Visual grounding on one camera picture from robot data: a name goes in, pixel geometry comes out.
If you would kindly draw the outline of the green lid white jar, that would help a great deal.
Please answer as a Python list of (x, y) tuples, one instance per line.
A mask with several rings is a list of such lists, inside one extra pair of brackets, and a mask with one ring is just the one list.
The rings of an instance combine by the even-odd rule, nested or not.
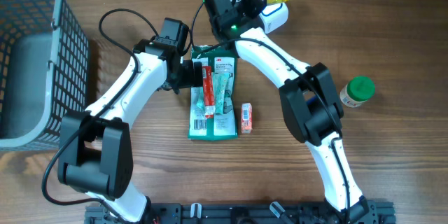
[(371, 99), (374, 94), (374, 82), (367, 76), (357, 76), (342, 88), (339, 98), (344, 105), (356, 108)]

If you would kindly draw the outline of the green 3M gloves package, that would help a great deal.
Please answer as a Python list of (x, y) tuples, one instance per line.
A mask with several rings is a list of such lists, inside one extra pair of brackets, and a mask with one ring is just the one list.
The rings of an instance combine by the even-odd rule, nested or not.
[[(213, 73), (229, 72), (232, 74), (230, 87), (232, 88), (231, 100), (234, 90), (235, 72), (237, 70), (237, 58), (229, 50), (215, 48), (209, 52), (203, 52), (207, 45), (198, 45), (192, 49), (191, 59), (201, 62), (204, 66), (210, 66)], [(190, 119), (188, 138), (191, 140), (222, 141), (238, 137), (237, 122), (234, 106), (231, 112), (206, 118), (204, 111), (204, 93), (202, 87), (190, 89)]]

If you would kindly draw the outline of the red sachet packet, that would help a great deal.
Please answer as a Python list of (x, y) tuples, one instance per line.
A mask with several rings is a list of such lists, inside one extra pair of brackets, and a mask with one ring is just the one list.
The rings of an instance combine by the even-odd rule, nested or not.
[(210, 66), (202, 67), (203, 93), (204, 93), (204, 111), (206, 118), (213, 118), (215, 114), (215, 99), (213, 89), (213, 76)]

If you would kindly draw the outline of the orange Kleenex tissue pack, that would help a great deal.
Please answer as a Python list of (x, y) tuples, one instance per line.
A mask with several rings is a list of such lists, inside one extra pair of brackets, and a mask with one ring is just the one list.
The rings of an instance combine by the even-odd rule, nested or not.
[(244, 103), (241, 105), (241, 133), (250, 134), (252, 130), (252, 105), (250, 103)]

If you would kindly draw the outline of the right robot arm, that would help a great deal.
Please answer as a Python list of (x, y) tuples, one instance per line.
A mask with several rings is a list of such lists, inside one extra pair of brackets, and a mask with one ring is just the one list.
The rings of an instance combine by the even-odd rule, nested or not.
[(260, 14), (267, 0), (202, 0), (213, 35), (263, 73), (279, 91), (284, 122), (318, 167), (330, 210), (327, 223), (355, 223), (368, 214), (344, 152), (344, 115), (329, 69), (310, 66), (270, 40)]

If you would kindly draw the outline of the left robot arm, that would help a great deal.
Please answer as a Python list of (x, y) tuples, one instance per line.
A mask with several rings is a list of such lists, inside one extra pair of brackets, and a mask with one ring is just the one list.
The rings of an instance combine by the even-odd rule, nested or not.
[(130, 130), (154, 92), (200, 86), (199, 66), (181, 59), (189, 32), (182, 21), (165, 18), (160, 33), (135, 45), (127, 68), (100, 99), (62, 119), (52, 160), (59, 182), (85, 193), (85, 202), (100, 203), (119, 223), (158, 220), (151, 200), (131, 181)]

